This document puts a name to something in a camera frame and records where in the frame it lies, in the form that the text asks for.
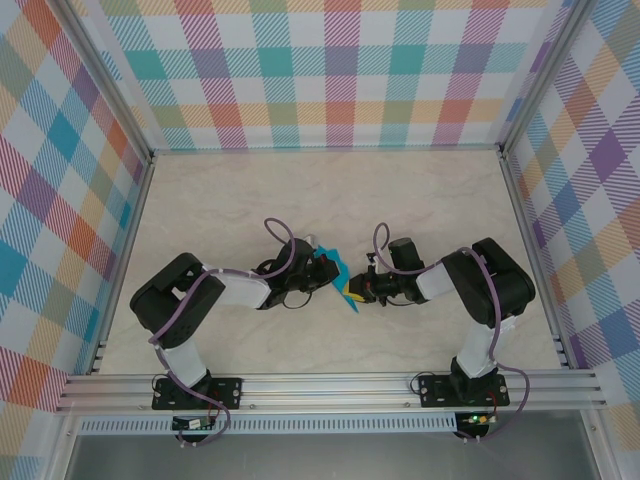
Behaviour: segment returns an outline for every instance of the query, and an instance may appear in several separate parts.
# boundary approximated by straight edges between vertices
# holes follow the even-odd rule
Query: beige surface
[[[338,248],[350,273],[364,271],[371,235],[386,221],[410,236],[425,263],[492,236],[530,270],[495,153],[237,153],[160,157],[108,340],[101,373],[160,370],[131,295],[187,251],[215,267],[249,269],[280,244],[262,220]],[[295,304],[298,298],[291,298]],[[500,355],[522,368],[557,368],[536,299]],[[361,305],[333,287],[297,311],[214,307],[196,342],[212,372],[447,370],[471,325],[455,293],[421,306]]]

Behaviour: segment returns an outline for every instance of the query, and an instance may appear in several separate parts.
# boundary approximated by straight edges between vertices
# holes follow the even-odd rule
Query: aluminum rail
[[[122,96],[100,52],[98,52],[91,37],[84,28],[82,20],[70,5],[70,1],[48,0],[47,3],[71,40],[71,43],[82,59],[83,65],[91,74],[98,90],[111,108],[120,126],[122,126],[131,145],[135,148],[136,153],[140,158],[150,163],[153,147],[147,141],[144,133],[142,133],[138,121],[135,119],[129,105]]]
[[[515,410],[524,395],[522,377],[503,372]],[[526,410],[589,410],[606,407],[603,392],[591,370],[532,370]],[[409,390],[414,373],[362,374],[249,374],[241,377],[243,414],[465,412],[472,407],[421,408]],[[67,415],[150,414],[153,375],[72,376],[62,393],[58,412]],[[206,414],[206,410],[174,414]]]
[[[506,135],[503,143],[507,154],[513,151],[518,141],[529,127],[542,99],[549,86],[553,83],[562,68],[562,65],[569,55],[571,47],[582,31],[582,27],[587,22],[593,9],[598,4],[598,0],[576,0],[569,15],[567,16],[560,33],[551,45],[551,49],[545,58],[538,76],[535,79],[529,94],[524,99],[520,110],[516,114],[511,129]]]

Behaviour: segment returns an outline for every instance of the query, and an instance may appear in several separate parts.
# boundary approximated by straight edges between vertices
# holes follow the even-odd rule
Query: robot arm
[[[500,300],[502,322],[494,352],[507,343],[518,315],[535,298],[535,288],[529,276],[491,238],[475,244],[472,249],[484,261]],[[403,271],[424,269],[416,247],[410,238],[389,243],[394,267]],[[489,356],[494,337],[495,310],[491,293],[476,261],[461,251],[453,252],[420,274],[398,275],[378,273],[375,254],[367,255],[372,263],[367,272],[352,278],[345,295],[364,303],[387,304],[388,297],[403,294],[413,303],[422,304],[437,296],[456,290],[475,321],[464,346],[451,363],[449,382],[458,399],[468,403],[495,386],[497,368]]]
[[[338,276],[335,262],[325,255],[315,257],[311,245],[301,239],[294,240],[293,261],[274,277],[261,279],[224,270],[207,276],[177,320],[158,338],[159,354],[187,387],[195,391],[210,390],[210,375],[196,350],[193,334],[214,305],[243,305],[265,310],[283,303],[290,291],[311,294]],[[288,242],[277,258],[262,262],[255,272],[258,275],[275,272],[286,264],[290,255]],[[194,255],[183,253],[149,280],[130,302],[142,326],[154,335],[159,332],[178,308],[184,292],[206,270],[209,268]]]

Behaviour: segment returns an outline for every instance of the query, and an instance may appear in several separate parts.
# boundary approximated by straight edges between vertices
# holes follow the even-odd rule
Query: plaid backdrop
[[[547,36],[544,38],[544,42],[542,42],[542,46],[540,50],[538,50],[538,54],[536,55],[535,60],[531,64],[529,68],[529,72],[527,73],[524,82],[518,91],[518,96],[515,101],[511,105],[511,109],[509,110],[509,114],[507,115],[507,119],[502,125],[502,129],[500,130],[500,134],[498,135],[498,142],[503,143],[507,133],[511,129],[511,125],[513,125],[513,120],[516,118],[516,115],[520,111],[520,107],[522,106],[522,102],[527,98],[531,88],[535,84],[538,74],[540,73],[540,68],[544,65],[544,61],[547,58],[547,55],[551,51],[551,47],[553,45],[554,40],[562,30],[564,26],[564,22],[567,19],[567,15],[571,12],[571,8],[575,4],[576,0],[563,0],[562,6],[558,10],[556,14],[556,18],[553,20],[553,24],[551,28],[547,32]]]
[[[192,150],[493,144],[562,0],[74,3],[150,142]]]
[[[640,1],[600,0],[511,162],[562,321],[640,472]]]
[[[143,164],[44,0],[0,0],[0,478],[81,373]]]

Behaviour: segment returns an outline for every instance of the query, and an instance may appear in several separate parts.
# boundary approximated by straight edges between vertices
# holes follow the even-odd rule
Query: purple cable
[[[278,220],[277,218],[273,218],[273,217],[266,218],[264,220],[265,228],[267,229],[267,231],[276,240],[278,240],[281,243],[286,243],[286,242],[284,240],[282,240],[280,237],[278,237],[278,235],[276,235],[273,232],[273,230],[271,230],[271,228],[269,227],[269,222],[277,223],[282,228],[284,228],[286,230],[287,234],[289,235],[289,238],[291,240],[291,254],[289,254],[289,258],[287,259],[286,263],[281,268],[277,269],[275,272],[267,273],[265,275],[258,275],[257,273],[254,273],[254,272],[244,272],[242,270],[235,270],[235,269],[232,269],[232,268],[212,268],[211,270],[207,270],[207,271],[203,272],[198,277],[198,279],[195,282],[193,282],[193,285],[191,285],[191,288],[189,288],[189,290],[187,291],[187,294],[180,301],[180,305],[178,305],[178,308],[176,309],[176,311],[173,312],[173,315],[171,315],[171,318],[169,319],[169,321],[167,323],[165,323],[164,326],[160,330],[158,330],[149,339],[149,343],[151,343],[152,345],[155,345],[156,343],[158,343],[158,340],[160,339],[160,337],[162,337],[162,335],[167,333],[167,331],[173,326],[173,324],[176,322],[176,320],[178,320],[178,317],[182,314],[182,312],[186,308],[187,304],[189,303],[189,300],[191,299],[191,297],[193,296],[195,291],[198,289],[200,284],[204,281],[205,278],[207,278],[211,274],[213,274],[213,273],[230,273],[232,275],[239,275],[239,276],[242,276],[242,277],[267,279],[267,278],[275,277],[276,275],[280,275],[287,268],[289,268],[289,265],[291,265],[291,262],[293,262],[293,257],[296,254],[296,242],[295,242],[295,239],[294,239],[294,236],[293,236],[293,232],[291,231],[291,229],[282,220]]]
[[[280,267],[279,269],[277,269],[274,272],[267,273],[267,274],[264,274],[264,275],[259,275],[259,274],[254,273],[254,272],[245,272],[245,271],[242,271],[242,270],[235,270],[235,269],[232,269],[232,268],[212,268],[210,270],[207,270],[207,271],[203,272],[196,279],[196,281],[193,282],[193,285],[191,285],[191,288],[189,288],[189,290],[187,291],[187,293],[184,296],[184,298],[180,301],[180,304],[178,305],[178,308],[176,309],[175,312],[173,312],[173,315],[167,321],[167,323],[165,323],[164,326],[160,330],[158,330],[149,339],[149,343],[152,344],[154,346],[154,348],[156,349],[156,355],[158,357],[158,360],[160,360],[160,363],[162,364],[162,366],[165,368],[165,370],[167,370],[167,376],[171,380],[173,380],[176,385],[178,385],[182,390],[184,390],[188,394],[193,395],[194,397],[199,398],[200,400],[204,400],[205,402],[210,403],[211,405],[213,405],[216,408],[219,408],[220,410],[223,410],[225,412],[226,416],[227,416],[227,421],[225,422],[224,426],[222,427],[222,429],[219,432],[214,433],[213,435],[209,435],[207,438],[205,438],[204,440],[202,440],[202,441],[200,441],[198,443],[187,442],[186,440],[184,440],[184,438],[182,438],[182,431],[180,431],[178,433],[178,438],[180,439],[180,441],[182,441],[182,445],[190,445],[192,447],[199,447],[199,446],[207,445],[208,443],[213,442],[215,439],[219,438],[227,430],[227,428],[229,428],[229,425],[231,425],[231,414],[229,413],[229,409],[227,407],[225,407],[222,403],[214,400],[213,398],[207,397],[206,395],[198,393],[195,390],[192,390],[187,385],[185,385],[182,381],[180,381],[180,379],[178,377],[176,377],[175,374],[171,371],[171,369],[169,368],[169,364],[167,363],[166,359],[160,353],[160,345],[158,344],[158,341],[159,341],[160,337],[162,337],[162,335],[164,335],[167,332],[167,330],[169,330],[171,328],[171,326],[178,320],[178,317],[180,317],[180,314],[184,311],[185,307],[187,306],[187,303],[189,303],[189,300],[191,299],[191,297],[193,296],[193,294],[197,290],[198,286],[200,286],[200,284],[204,281],[204,279],[207,278],[209,275],[214,274],[214,273],[229,273],[229,274],[232,274],[232,275],[239,275],[239,276],[242,276],[242,277],[267,279],[267,278],[273,278],[276,275],[280,275],[287,268],[289,268],[289,266],[291,265],[291,262],[293,262],[293,258],[295,256],[295,254],[296,254],[296,242],[295,242],[295,237],[293,236],[293,232],[291,231],[291,229],[282,220],[278,220],[277,218],[273,218],[273,217],[269,217],[269,218],[266,218],[264,220],[264,226],[267,229],[267,231],[271,234],[271,236],[273,236],[276,240],[278,240],[279,242],[281,242],[283,244],[286,244],[287,242],[285,242],[278,235],[275,234],[275,232],[271,229],[271,227],[269,227],[269,222],[277,223],[282,228],[284,228],[285,231],[287,232],[287,234],[289,235],[289,239],[291,241],[291,253],[289,254],[289,258],[287,259],[287,261],[285,262],[285,264],[282,267]]]
[[[378,232],[380,231],[381,228],[385,229],[385,231],[387,232],[387,237],[384,239],[384,244],[382,245],[382,247],[378,248]],[[380,263],[388,271],[393,272],[397,275],[419,275],[428,270],[431,270],[433,267],[441,263],[440,261],[438,261],[433,265],[429,265],[428,267],[422,268],[420,270],[398,270],[397,268],[393,268],[391,265],[389,265],[387,262],[384,261],[381,254],[381,250],[384,250],[384,248],[389,244],[390,237],[391,237],[391,231],[389,230],[389,225],[387,225],[385,222],[380,222],[376,227],[376,229],[373,231],[373,250],[376,256],[378,257],[378,260],[380,261]],[[518,373],[522,375],[522,378],[524,378],[525,386],[524,386],[524,396],[522,397],[522,402],[520,402],[520,405],[516,409],[515,413],[513,414],[513,417],[511,417],[511,420],[507,423],[507,425],[484,437],[485,440],[488,440],[490,438],[496,437],[498,434],[500,434],[500,432],[504,431],[508,425],[513,424],[516,417],[520,414],[520,412],[522,412],[525,405],[527,404],[527,400],[529,400],[529,393],[531,391],[531,382],[529,381],[529,377],[524,372],[524,370],[520,370],[519,368],[515,368],[515,367],[508,367],[506,365],[503,365],[502,363],[499,363],[496,360],[494,353],[495,353],[496,345],[498,344],[498,338],[500,338],[500,324],[502,323],[502,312],[500,311],[500,299],[498,298],[498,291],[496,290],[496,287],[493,284],[493,280],[491,279],[491,275],[489,274],[489,271],[487,270],[487,267],[485,267],[484,262],[482,261],[480,256],[469,247],[462,247],[458,251],[471,255],[471,257],[476,261],[476,263],[478,264],[478,267],[480,267],[480,271],[482,272],[484,279],[487,282],[487,286],[489,287],[489,292],[491,293],[491,301],[493,302],[493,309],[496,314],[496,324],[494,327],[493,338],[491,339],[491,344],[489,345],[489,359],[492,362],[494,362],[498,367],[500,367],[502,370]],[[467,435],[463,432],[460,432],[460,433],[467,438],[472,438],[470,435]]]
[[[522,412],[525,405],[527,404],[527,400],[529,400],[531,382],[529,381],[529,377],[524,372],[524,370],[520,370],[519,368],[514,368],[514,367],[507,367],[506,365],[503,365],[502,363],[496,360],[494,352],[496,349],[496,345],[498,344],[498,338],[500,337],[500,324],[502,323],[502,312],[500,311],[500,299],[498,298],[498,291],[496,290],[493,280],[491,279],[491,275],[489,274],[489,271],[487,270],[487,267],[484,265],[484,262],[482,261],[480,256],[469,247],[462,247],[458,251],[471,255],[471,257],[476,261],[476,263],[478,264],[478,267],[480,267],[480,271],[482,272],[484,279],[487,281],[487,286],[489,287],[489,291],[491,292],[493,309],[496,314],[496,324],[493,331],[493,338],[491,339],[491,345],[489,346],[489,359],[492,362],[495,362],[495,364],[498,367],[500,367],[502,370],[518,373],[522,375],[522,378],[524,378],[524,396],[522,397],[522,401],[520,402],[520,405],[518,405],[518,408],[513,414],[513,417],[511,417],[511,420],[505,426],[483,437],[484,440],[489,440],[491,438],[495,438],[496,436],[498,436],[509,425],[513,425],[513,422],[516,420],[517,416]]]
[[[382,245],[382,247],[378,248],[378,232],[380,231],[381,228],[384,228],[386,230],[387,238],[384,239],[384,244]],[[387,225],[385,222],[380,222],[376,227],[376,229],[373,231],[373,251],[375,252],[376,257],[378,257],[378,261],[389,272],[393,272],[396,275],[420,275],[421,273],[431,270],[433,267],[435,267],[440,263],[438,261],[433,265],[429,265],[428,267],[421,268],[420,270],[398,270],[397,268],[392,267],[384,260],[384,258],[382,258],[382,253],[381,253],[382,250],[384,250],[385,247],[389,244],[390,237],[391,237],[391,231],[389,230],[389,225]]]
[[[162,366],[167,370],[167,376],[173,380],[173,382],[178,385],[182,390],[184,390],[185,392],[187,392],[190,395],[193,395],[196,398],[199,398],[200,400],[204,400],[205,402],[209,402],[211,405],[213,405],[216,408],[219,408],[220,410],[222,410],[225,415],[227,416],[227,421],[224,423],[222,429],[219,432],[216,432],[212,435],[209,435],[207,438],[205,438],[204,440],[201,440],[200,442],[188,442],[186,441],[184,438],[182,438],[182,430],[180,430],[178,432],[178,439],[182,442],[182,445],[189,445],[191,447],[202,447],[204,445],[207,445],[211,442],[213,442],[214,440],[220,438],[220,436],[222,436],[222,434],[227,430],[227,428],[229,428],[229,426],[231,425],[231,413],[229,412],[229,409],[227,407],[225,407],[222,403],[218,402],[217,400],[214,400],[211,397],[207,397],[206,395],[203,395],[199,392],[196,392],[195,390],[187,387],[178,377],[176,377],[174,375],[174,373],[171,371],[171,369],[169,368],[169,364],[167,363],[167,361],[165,360],[164,356],[162,355],[162,353],[160,353],[160,347],[158,346],[158,348],[156,348],[156,356],[158,357],[158,360],[160,360],[160,363],[162,364]]]

